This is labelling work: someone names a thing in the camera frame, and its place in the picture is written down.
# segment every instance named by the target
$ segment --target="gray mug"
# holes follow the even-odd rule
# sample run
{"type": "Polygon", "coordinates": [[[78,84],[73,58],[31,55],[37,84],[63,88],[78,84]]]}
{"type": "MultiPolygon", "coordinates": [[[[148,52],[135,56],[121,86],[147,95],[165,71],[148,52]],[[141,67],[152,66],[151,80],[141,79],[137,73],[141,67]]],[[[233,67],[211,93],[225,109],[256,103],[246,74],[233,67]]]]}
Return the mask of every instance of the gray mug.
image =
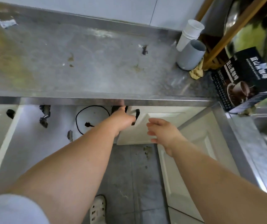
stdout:
{"type": "Polygon", "coordinates": [[[202,60],[206,46],[198,41],[191,40],[177,56],[177,64],[182,70],[193,70],[202,60]]]}

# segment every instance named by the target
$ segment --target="person's left hand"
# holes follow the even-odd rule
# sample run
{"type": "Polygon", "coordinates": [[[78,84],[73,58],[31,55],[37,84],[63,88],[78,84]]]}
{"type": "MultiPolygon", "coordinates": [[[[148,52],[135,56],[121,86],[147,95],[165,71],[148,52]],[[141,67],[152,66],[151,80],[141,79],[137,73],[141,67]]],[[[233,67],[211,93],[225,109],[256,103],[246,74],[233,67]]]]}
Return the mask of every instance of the person's left hand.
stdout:
{"type": "Polygon", "coordinates": [[[136,121],[136,117],[125,113],[125,106],[121,106],[115,111],[109,118],[105,120],[114,130],[116,130],[116,136],[120,131],[131,126],[136,121]]]}

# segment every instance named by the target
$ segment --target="person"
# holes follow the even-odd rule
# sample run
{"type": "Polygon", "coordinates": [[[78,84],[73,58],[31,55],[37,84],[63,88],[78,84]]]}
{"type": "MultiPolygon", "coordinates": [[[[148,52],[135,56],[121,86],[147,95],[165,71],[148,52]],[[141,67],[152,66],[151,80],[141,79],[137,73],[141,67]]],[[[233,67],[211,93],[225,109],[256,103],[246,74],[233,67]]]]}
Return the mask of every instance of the person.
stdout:
{"type": "MultiPolygon", "coordinates": [[[[105,223],[105,199],[94,197],[114,138],[134,121],[121,107],[29,169],[0,195],[0,223],[81,223],[91,203],[91,223],[105,223]]],[[[267,193],[195,149],[171,123],[149,119],[147,127],[174,158],[206,224],[267,223],[267,193]]]]}

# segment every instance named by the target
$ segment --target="shoe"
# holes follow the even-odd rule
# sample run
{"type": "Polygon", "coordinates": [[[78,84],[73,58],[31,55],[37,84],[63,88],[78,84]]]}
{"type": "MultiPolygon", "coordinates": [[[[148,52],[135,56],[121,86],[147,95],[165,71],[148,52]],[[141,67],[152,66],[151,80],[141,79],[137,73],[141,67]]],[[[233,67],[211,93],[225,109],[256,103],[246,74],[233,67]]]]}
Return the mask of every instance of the shoe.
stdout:
{"type": "Polygon", "coordinates": [[[90,224],[105,223],[105,197],[100,195],[94,198],[90,208],[90,224]]]}

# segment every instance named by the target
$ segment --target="coffee box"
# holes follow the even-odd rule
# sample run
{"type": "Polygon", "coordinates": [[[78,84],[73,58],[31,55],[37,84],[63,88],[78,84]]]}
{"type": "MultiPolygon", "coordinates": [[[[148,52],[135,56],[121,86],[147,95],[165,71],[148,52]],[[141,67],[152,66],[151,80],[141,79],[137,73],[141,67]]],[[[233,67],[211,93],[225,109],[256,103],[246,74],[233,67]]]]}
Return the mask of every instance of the coffee box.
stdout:
{"type": "Polygon", "coordinates": [[[267,98],[267,64],[255,47],[236,52],[211,73],[223,108],[240,113],[267,98]]]}

